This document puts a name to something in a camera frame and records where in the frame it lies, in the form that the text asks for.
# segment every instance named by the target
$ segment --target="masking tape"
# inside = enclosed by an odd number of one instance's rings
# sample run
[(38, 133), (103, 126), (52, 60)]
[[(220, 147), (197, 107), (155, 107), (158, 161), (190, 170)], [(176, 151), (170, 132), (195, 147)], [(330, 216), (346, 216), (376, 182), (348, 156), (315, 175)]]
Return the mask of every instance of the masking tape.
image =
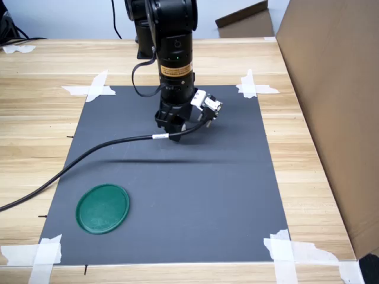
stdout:
[(62, 86), (71, 95), (87, 95), (86, 102), (92, 102), (100, 95), (115, 95), (116, 92), (109, 86), (104, 86), (107, 80), (108, 70), (94, 77), (90, 86)]
[(255, 85), (251, 69), (248, 70), (248, 74), (245, 77), (241, 77), (241, 84), (236, 85), (236, 87), (238, 92), (243, 93), (243, 96), (248, 99), (253, 98), (257, 93), (279, 93), (278, 90), (269, 85)]
[(40, 244), (2, 246), (0, 252), (8, 260), (7, 266), (32, 266), (29, 284), (48, 284), (55, 263), (60, 263), (60, 239), (43, 238)]
[(170, 136), (169, 133), (154, 134), (153, 139), (164, 139), (164, 138), (168, 138), (169, 136)]
[(264, 245), (274, 260), (277, 283), (298, 283), (295, 263), (337, 266), (341, 279), (347, 284), (364, 284), (356, 261), (339, 261), (338, 258), (324, 250), (316, 248), (313, 243), (290, 241), (288, 230), (264, 239)]
[(6, 54), (12, 54), (16, 51), (21, 53), (29, 53), (35, 49), (35, 46), (16, 46), (14, 44), (10, 44), (8, 46), (3, 46), (2, 49)]

